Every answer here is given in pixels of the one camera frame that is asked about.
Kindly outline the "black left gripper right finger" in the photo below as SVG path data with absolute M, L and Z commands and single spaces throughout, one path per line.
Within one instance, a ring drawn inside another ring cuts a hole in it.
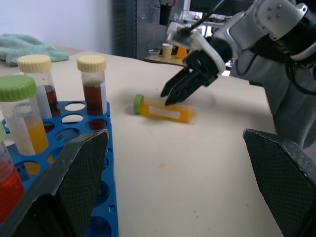
M 316 237 L 316 163 L 293 141 L 243 132 L 256 182 L 284 237 Z

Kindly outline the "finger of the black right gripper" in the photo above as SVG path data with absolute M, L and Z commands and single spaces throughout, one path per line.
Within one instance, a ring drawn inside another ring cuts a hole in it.
M 192 71 L 178 83 L 176 83 L 168 94 L 165 105 L 170 106 L 185 101 L 197 89 L 202 86 L 198 71 Z
M 173 76 L 170 80 L 166 82 L 160 96 L 168 97 L 168 94 L 171 91 L 172 87 L 192 71 L 194 70 L 190 70 L 189 68 L 183 68 L 181 71 L 179 71 L 175 76 Z

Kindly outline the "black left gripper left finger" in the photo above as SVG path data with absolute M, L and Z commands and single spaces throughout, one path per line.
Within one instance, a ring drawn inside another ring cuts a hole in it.
M 84 237 L 107 142 L 106 129 L 69 141 L 28 188 L 0 227 L 0 237 Z

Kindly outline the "green-capped yellow tube with label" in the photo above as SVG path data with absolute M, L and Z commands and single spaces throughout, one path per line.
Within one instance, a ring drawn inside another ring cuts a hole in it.
M 152 119 L 162 119 L 180 123 L 194 123 L 197 113 L 193 107 L 183 104 L 166 106 L 163 99 L 148 98 L 137 94 L 134 97 L 133 110 L 136 114 Z

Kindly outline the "blue test tube rack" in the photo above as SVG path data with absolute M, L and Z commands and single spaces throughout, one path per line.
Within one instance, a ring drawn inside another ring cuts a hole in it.
M 89 115 L 84 101 L 62 101 L 59 107 L 59 116 L 43 121 L 48 126 L 49 141 L 44 152 L 24 156 L 18 152 L 15 144 L 7 147 L 25 190 L 27 191 L 35 179 L 54 163 L 69 141 L 106 129 L 108 142 L 101 183 L 84 237 L 119 237 L 111 115 L 109 112 L 100 116 Z

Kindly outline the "green-capped red test tube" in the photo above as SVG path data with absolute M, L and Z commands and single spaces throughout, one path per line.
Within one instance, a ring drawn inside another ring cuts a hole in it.
M 22 180 L 4 143 L 5 129 L 0 122 L 0 224 L 25 193 Z

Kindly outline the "green-capped yellow test tube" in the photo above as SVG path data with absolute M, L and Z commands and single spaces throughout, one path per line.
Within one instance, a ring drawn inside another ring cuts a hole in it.
M 0 108 L 18 152 L 34 156 L 48 148 L 36 100 L 37 86 L 26 75 L 0 77 Z

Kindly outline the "cream-capped brown test tube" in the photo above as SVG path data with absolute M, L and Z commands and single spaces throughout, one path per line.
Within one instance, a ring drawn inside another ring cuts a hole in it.
M 36 100 L 43 119 L 60 115 L 60 108 L 52 79 L 52 62 L 49 56 L 34 54 L 17 59 L 19 70 L 34 79 L 37 86 Z
M 89 115 L 98 116 L 107 112 L 105 69 L 106 59 L 101 55 L 83 55 L 77 59 Z

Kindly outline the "orange liquid container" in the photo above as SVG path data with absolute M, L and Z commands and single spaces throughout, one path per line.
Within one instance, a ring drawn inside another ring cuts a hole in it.
M 187 49 L 185 47 L 178 46 L 176 58 L 183 60 L 187 56 Z

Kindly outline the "wooden tray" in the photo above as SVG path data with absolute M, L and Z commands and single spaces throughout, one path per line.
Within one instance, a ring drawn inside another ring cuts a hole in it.
M 159 48 L 150 49 L 144 60 L 151 63 L 183 66 L 182 59 L 177 58 L 176 55 L 171 55 L 168 58 L 163 57 L 162 50 Z

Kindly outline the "white paper cup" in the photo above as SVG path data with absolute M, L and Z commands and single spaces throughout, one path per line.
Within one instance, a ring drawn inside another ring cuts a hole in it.
M 163 58 L 170 58 L 172 56 L 173 45 L 169 43 L 162 44 L 162 56 Z

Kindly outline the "black hanging cup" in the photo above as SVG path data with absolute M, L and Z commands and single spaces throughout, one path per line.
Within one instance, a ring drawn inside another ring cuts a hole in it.
M 163 26 L 167 26 L 169 24 L 169 18 L 172 10 L 172 5 L 166 3 L 160 3 L 160 16 L 159 16 L 159 24 Z

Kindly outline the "dark grey panel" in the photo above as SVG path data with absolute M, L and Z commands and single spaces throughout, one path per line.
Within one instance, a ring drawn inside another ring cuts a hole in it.
M 159 24 L 161 2 L 172 5 L 169 23 L 180 16 L 184 0 L 111 0 L 114 55 L 144 60 L 150 49 L 162 47 L 167 26 Z

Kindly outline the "grey robot torso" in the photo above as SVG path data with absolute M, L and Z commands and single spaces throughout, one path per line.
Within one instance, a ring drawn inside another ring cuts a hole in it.
M 282 63 L 257 56 L 248 75 L 266 89 L 278 135 L 305 149 L 316 143 L 316 96 L 298 91 Z

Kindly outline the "green towel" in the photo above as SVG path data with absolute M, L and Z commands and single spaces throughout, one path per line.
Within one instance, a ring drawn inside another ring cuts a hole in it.
M 30 35 L 0 35 L 0 60 L 8 66 L 17 67 L 19 57 L 33 54 L 47 55 L 52 62 L 66 61 L 70 57 L 68 53 Z

